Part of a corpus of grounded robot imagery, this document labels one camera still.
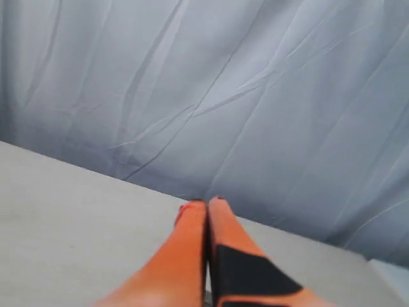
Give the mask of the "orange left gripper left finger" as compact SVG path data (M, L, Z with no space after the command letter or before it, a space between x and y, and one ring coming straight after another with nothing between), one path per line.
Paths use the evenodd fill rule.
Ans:
M180 207L168 239L133 276L95 306L202 306L206 284L207 208Z

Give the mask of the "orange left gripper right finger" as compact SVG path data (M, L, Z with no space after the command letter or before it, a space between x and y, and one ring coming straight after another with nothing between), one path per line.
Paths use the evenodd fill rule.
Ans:
M331 306L282 272L238 222L229 203L208 204L214 306Z

